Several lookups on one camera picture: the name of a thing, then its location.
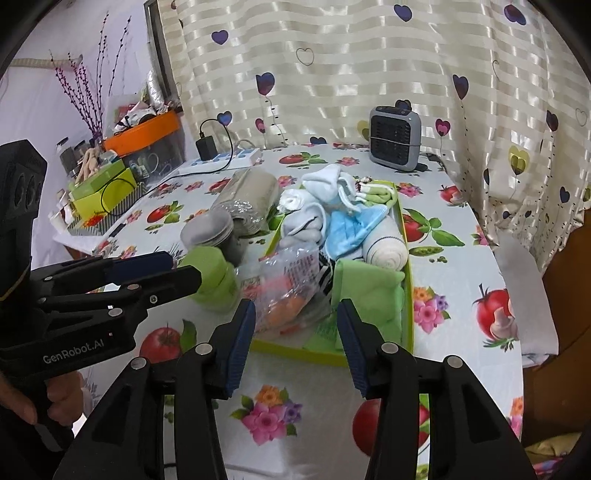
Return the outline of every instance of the clutter pile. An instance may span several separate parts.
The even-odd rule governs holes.
[[[249,298],[256,305],[259,338],[316,325],[305,348],[337,353],[342,345],[330,325],[336,306],[348,298],[364,321],[400,343],[408,249],[397,202],[393,184],[355,178],[337,164],[305,174],[300,188],[283,192],[263,168],[239,170],[209,211],[181,233],[190,250],[184,264],[217,269],[215,281],[193,298],[214,311],[231,310],[238,298]],[[269,231],[277,217],[276,241],[266,256],[242,262],[242,239]],[[218,253],[211,254],[212,248]],[[228,284],[222,286],[224,279]]]

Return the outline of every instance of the blue towel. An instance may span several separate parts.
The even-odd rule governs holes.
[[[329,234],[324,250],[331,260],[338,260],[358,248],[388,214],[385,205],[374,205],[355,212],[352,215],[339,210],[332,212],[329,222]]]

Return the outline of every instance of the white wall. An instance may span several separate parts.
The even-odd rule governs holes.
[[[77,0],[66,9],[62,2],[37,25],[16,58],[48,59],[49,50],[55,58],[66,58],[68,52],[72,57],[83,54],[85,65],[94,77],[100,28],[108,10],[108,58],[103,66],[103,87],[107,84],[103,91],[105,102],[113,69],[111,62],[131,16],[129,37],[119,57],[112,95],[135,93],[150,69],[143,3],[144,0]],[[11,67],[2,80],[0,95],[0,144],[26,138],[47,161],[41,207],[33,232],[33,268],[69,260],[63,246],[50,241],[54,229],[47,219],[55,206],[56,192],[66,186],[66,172],[56,156],[56,144],[64,137],[76,142],[90,138],[88,128],[63,93],[53,70]],[[195,158],[194,142],[189,130],[185,131],[186,156]]]

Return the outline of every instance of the black cable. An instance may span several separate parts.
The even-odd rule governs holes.
[[[131,185],[132,192],[137,188],[137,185],[134,187],[134,184],[131,183],[129,180],[120,179],[119,177],[115,177],[114,179],[110,179],[107,183],[105,183],[105,186],[103,187],[103,191],[100,193],[100,206],[107,215],[111,215],[112,217],[119,218],[121,215],[115,215],[114,213],[108,212],[107,209],[105,208],[105,204],[103,203],[103,197],[105,196],[105,191],[106,191],[107,187],[109,186],[110,183],[113,183],[115,180],[124,181],[125,183]]]
[[[168,182],[170,180],[182,179],[184,177],[191,177],[193,175],[209,175],[210,173],[217,173],[219,171],[225,170],[228,167],[228,165],[230,164],[230,162],[234,158],[234,144],[232,143],[232,137],[230,137],[230,132],[228,131],[228,128],[226,127],[226,125],[224,125],[223,123],[221,123],[217,118],[207,118],[206,120],[204,120],[203,122],[201,122],[201,125],[199,125],[199,136],[201,138],[203,138],[205,136],[204,133],[203,133],[203,130],[202,130],[203,124],[205,122],[209,122],[209,121],[218,122],[221,126],[224,127],[224,130],[226,131],[226,135],[228,135],[228,140],[230,141],[230,159],[226,162],[226,164],[223,167],[218,168],[217,170],[212,170],[212,171],[196,171],[194,173],[184,173],[182,175],[174,175],[172,177],[169,177],[169,178],[164,179],[163,181],[161,181],[158,185],[156,185],[155,187],[153,187],[152,189],[150,189],[146,193],[144,193],[140,198],[143,198],[147,194],[152,193],[154,190],[156,190],[157,188],[159,188],[162,184],[164,184],[164,183],[166,183],[166,182]]]
[[[203,134],[203,124],[205,122],[218,122],[221,126],[223,126],[224,130],[226,131],[226,135],[228,136],[228,140],[230,141],[230,160],[228,160],[228,162],[222,168],[219,168],[219,169],[213,170],[213,171],[205,171],[205,172],[203,172],[203,173],[215,173],[215,172],[218,172],[218,171],[222,171],[232,161],[232,158],[234,157],[234,144],[232,143],[232,137],[230,137],[230,132],[229,132],[228,128],[226,127],[226,125],[224,125],[223,123],[221,123],[220,120],[218,120],[217,118],[207,118],[203,122],[201,122],[201,125],[199,125],[199,137],[201,137],[201,138],[204,138],[205,137],[205,135]]]

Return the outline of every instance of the folded towel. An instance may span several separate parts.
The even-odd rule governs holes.
[[[304,348],[336,353],[342,351],[336,327],[336,308],[351,299],[359,317],[375,325],[386,342],[402,342],[403,272],[374,267],[364,262],[339,260],[335,266],[330,304],[333,314],[319,324]]]
[[[327,217],[319,203],[309,203],[301,210],[286,215],[281,224],[279,246],[288,248],[299,242],[322,246],[326,237]]]
[[[396,221],[385,217],[363,240],[364,260],[377,267],[402,270],[408,261],[408,249]]]
[[[301,183],[317,199],[330,205],[339,194],[337,189],[339,176],[340,165],[333,163],[324,167],[322,170],[302,175]]]
[[[305,189],[286,189],[279,198],[277,211],[279,213],[294,212],[300,210],[308,203],[318,202],[318,200]]]
[[[337,260],[355,250],[387,213],[388,208],[385,205],[364,208],[352,215],[339,210],[332,212],[329,233],[324,245],[326,255],[332,260]]]
[[[358,188],[357,200],[361,200],[368,207],[381,204],[389,209],[398,201],[398,192],[381,183],[359,183]]]

